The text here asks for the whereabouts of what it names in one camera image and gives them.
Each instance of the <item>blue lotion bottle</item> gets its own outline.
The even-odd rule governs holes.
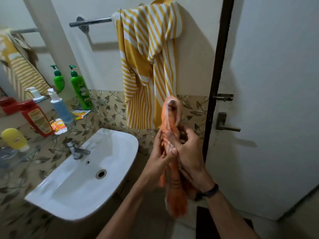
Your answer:
[[[66,105],[64,104],[62,98],[58,97],[58,94],[52,88],[48,89],[48,93],[52,99],[51,103],[58,115],[60,116],[60,118],[62,119],[62,121],[65,124],[72,122],[73,118],[71,116],[71,113],[66,108]]]

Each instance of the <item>door frame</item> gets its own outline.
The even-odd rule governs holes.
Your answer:
[[[214,71],[211,83],[211,91],[209,93],[208,109],[205,124],[205,135],[203,142],[203,157],[206,162],[206,156],[208,151],[209,137],[211,134],[213,114],[216,106],[216,98],[218,92],[218,86],[221,78],[221,71],[223,69],[225,50],[230,26],[230,20],[232,17],[234,0],[223,0],[223,6],[221,9],[219,20],[219,32],[216,46],[216,54],[214,61]]]

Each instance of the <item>sink drain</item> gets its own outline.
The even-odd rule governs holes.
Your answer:
[[[101,169],[100,171],[98,171],[97,173],[96,173],[96,178],[97,179],[102,179],[102,178],[104,178],[106,176],[106,170],[105,169]]]

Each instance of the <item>hand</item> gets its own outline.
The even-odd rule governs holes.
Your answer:
[[[202,192],[209,191],[214,187],[215,183],[205,169],[200,140],[187,124],[180,122],[179,125],[181,130],[187,135],[188,140],[185,144],[181,144],[170,131],[166,132],[165,135],[179,153],[180,171]]]
[[[146,190],[152,191],[156,188],[160,176],[166,169],[166,166],[177,159],[177,150],[173,148],[165,158],[162,158],[162,130],[159,130],[154,140],[153,151],[148,159],[141,176],[138,178],[137,183],[143,186]]]

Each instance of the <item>wall-mounted towel bar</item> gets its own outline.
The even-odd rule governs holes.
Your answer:
[[[27,28],[27,29],[19,29],[19,30],[13,30],[11,33],[37,33],[37,28]]]
[[[69,23],[69,26],[71,28],[79,27],[79,29],[82,32],[88,32],[89,31],[89,25],[100,24],[100,23],[109,23],[111,21],[112,21],[111,17],[86,20],[85,18],[79,16],[79,17],[77,17],[77,21],[74,22],[74,23]]]

